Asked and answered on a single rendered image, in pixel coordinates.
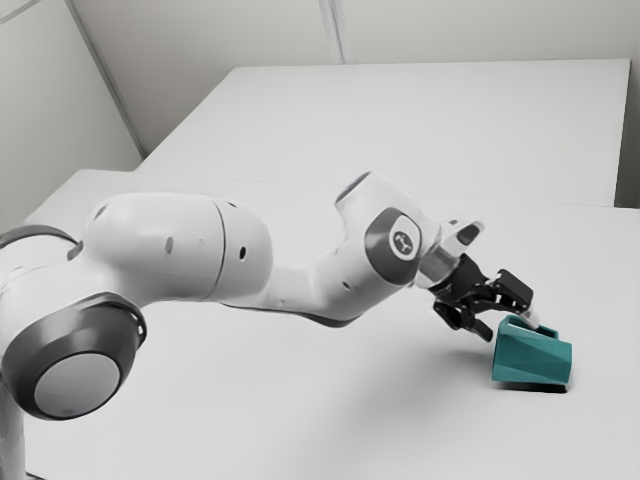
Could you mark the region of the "teal faceted mug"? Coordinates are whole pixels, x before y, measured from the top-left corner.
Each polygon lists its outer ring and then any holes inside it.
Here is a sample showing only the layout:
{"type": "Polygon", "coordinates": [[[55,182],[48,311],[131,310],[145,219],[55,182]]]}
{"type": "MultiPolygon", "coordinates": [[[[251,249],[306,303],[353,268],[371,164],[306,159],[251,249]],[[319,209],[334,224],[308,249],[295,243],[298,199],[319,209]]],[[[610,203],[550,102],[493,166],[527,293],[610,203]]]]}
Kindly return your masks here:
{"type": "Polygon", "coordinates": [[[496,336],[491,379],[506,383],[563,385],[569,383],[573,345],[556,330],[529,327],[520,317],[506,316],[496,336]]]}

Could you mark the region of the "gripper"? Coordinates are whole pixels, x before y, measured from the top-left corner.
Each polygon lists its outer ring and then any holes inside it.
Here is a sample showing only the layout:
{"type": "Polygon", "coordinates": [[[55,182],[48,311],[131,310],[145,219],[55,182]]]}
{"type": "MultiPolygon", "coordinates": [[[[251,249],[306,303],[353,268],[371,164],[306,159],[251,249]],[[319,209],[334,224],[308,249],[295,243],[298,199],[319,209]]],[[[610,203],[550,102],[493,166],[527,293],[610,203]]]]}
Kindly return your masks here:
{"type": "Polygon", "coordinates": [[[514,274],[501,269],[488,281],[474,260],[463,254],[454,271],[442,282],[430,288],[435,297],[433,309],[454,331],[466,330],[485,342],[493,339],[493,330],[462,301],[471,296],[492,300],[494,308],[518,316],[528,327],[538,329],[540,319],[533,308],[533,290],[514,274]]]}

